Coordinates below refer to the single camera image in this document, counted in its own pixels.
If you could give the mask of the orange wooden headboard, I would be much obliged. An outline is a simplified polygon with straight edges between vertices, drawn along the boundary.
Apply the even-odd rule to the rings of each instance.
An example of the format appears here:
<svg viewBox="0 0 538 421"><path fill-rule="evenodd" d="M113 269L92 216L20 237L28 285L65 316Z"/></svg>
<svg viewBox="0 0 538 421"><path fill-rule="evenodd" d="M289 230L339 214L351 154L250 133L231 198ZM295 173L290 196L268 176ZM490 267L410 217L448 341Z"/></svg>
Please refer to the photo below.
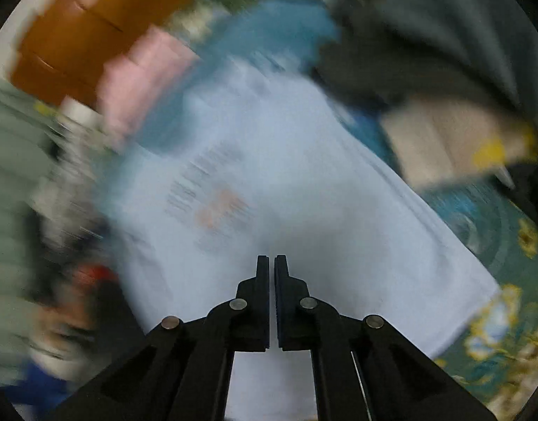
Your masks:
<svg viewBox="0 0 538 421"><path fill-rule="evenodd" d="M192 0L53 0L19 44L10 82L52 106L92 107L105 64Z"/></svg>

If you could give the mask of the folded pink fleece blanket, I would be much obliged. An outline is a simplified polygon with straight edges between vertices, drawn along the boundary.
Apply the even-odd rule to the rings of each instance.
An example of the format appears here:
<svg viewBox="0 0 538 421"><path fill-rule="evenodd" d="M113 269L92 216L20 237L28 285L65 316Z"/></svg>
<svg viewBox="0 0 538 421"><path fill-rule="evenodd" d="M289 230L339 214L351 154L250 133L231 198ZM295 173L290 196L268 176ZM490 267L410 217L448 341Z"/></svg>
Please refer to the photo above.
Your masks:
<svg viewBox="0 0 538 421"><path fill-rule="evenodd" d="M122 149L166 87L198 61L186 44L152 26L128 52L108 61L97 89L98 112L110 146Z"/></svg>

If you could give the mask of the light blue printed t-shirt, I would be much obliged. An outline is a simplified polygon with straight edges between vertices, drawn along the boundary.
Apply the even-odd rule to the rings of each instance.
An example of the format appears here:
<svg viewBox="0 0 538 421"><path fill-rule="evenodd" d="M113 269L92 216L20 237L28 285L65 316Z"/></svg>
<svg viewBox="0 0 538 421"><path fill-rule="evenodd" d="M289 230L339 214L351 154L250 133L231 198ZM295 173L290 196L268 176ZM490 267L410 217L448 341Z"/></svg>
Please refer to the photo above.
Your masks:
<svg viewBox="0 0 538 421"><path fill-rule="evenodd" d="M120 278L145 327L205 316L286 256L342 315L382 315L442 354L499 293L396 172L289 71L230 59L179 96L173 123L129 146L102 187Z"/></svg>

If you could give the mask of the beige fleece garment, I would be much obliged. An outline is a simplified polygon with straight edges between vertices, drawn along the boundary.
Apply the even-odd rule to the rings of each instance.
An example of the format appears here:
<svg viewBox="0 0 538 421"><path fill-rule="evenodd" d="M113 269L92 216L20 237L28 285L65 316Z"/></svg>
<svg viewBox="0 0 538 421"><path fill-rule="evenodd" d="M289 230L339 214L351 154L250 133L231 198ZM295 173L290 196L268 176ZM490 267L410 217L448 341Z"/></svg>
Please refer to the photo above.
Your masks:
<svg viewBox="0 0 538 421"><path fill-rule="evenodd" d="M538 161L538 135L500 109L413 97L380 119L401 176L415 190L457 185Z"/></svg>

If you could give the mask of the dark grey sweatshirt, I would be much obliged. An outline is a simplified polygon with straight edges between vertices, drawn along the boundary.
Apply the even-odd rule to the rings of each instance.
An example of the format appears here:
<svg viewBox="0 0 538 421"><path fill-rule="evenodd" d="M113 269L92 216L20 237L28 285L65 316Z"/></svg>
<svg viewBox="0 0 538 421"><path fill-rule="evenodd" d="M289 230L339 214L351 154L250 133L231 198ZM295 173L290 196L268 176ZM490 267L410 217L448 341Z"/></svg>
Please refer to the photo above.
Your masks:
<svg viewBox="0 0 538 421"><path fill-rule="evenodd" d="M538 29L516 0L333 0L316 71L348 100L427 95L538 123Z"/></svg>

